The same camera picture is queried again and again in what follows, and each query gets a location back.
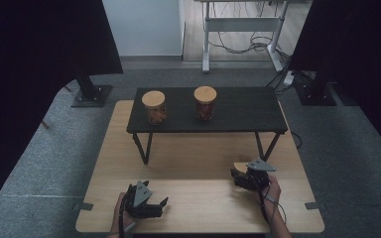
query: light wooden tabletop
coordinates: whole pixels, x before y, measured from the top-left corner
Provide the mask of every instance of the light wooden tabletop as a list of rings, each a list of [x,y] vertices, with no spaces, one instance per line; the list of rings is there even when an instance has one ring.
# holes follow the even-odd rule
[[[252,191],[233,183],[230,168],[257,158],[254,133],[154,134],[151,163],[145,166],[126,132],[133,101],[119,101],[84,199],[93,204],[76,221],[79,232],[108,232],[120,191],[149,180],[148,203],[169,197],[161,218],[139,221],[135,233],[267,233]],[[274,133],[261,133],[269,145]],[[140,134],[146,145],[147,135]],[[290,131],[281,136],[268,163],[282,189],[280,203],[295,233],[320,233],[324,224]]]

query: cork lid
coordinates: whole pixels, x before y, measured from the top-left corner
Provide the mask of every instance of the cork lid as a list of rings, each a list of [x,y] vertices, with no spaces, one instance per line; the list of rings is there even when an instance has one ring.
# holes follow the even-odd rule
[[[194,98],[201,104],[208,104],[216,97],[216,91],[210,86],[201,86],[194,91]]]
[[[161,91],[149,91],[142,96],[142,102],[147,108],[157,108],[165,101],[165,95]]]

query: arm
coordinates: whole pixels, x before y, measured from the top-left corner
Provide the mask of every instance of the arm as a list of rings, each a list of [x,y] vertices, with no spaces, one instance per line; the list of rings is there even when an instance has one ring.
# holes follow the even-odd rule
[[[107,238],[119,238],[119,210],[120,210],[120,203],[123,199],[123,196],[125,195],[124,192],[120,192],[119,198],[117,199],[116,206],[114,208],[113,213],[113,221],[110,228],[110,234],[107,236]],[[128,214],[128,212],[123,212],[123,227],[126,228],[130,226],[132,223],[134,223],[135,220]]]
[[[278,208],[278,202],[280,199],[281,188],[278,184],[277,178],[274,176],[268,176],[270,181],[269,189],[266,188],[263,190],[263,193],[266,192],[269,197],[272,199],[264,198],[265,202],[265,212],[267,213],[268,221],[271,227],[271,232],[275,238],[291,238],[289,229],[287,228],[286,223],[281,216],[280,210]]]

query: white wall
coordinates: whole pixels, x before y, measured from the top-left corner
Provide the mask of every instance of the white wall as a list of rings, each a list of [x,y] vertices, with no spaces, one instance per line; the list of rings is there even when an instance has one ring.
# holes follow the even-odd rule
[[[121,57],[181,56],[184,0],[103,0]]]

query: finger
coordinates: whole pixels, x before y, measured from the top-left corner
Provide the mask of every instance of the finger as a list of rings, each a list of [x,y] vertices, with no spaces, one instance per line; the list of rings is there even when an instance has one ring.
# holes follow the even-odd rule
[[[117,202],[116,202],[116,208],[119,208],[120,203],[122,202],[122,199],[125,196],[125,194],[126,194],[125,192],[120,192],[119,193],[119,197],[117,198]]]
[[[256,199],[259,200],[260,197],[259,197],[259,193],[258,192],[255,192],[255,196],[256,196]]]
[[[268,180],[270,183],[278,183],[277,178],[275,176],[268,176]]]

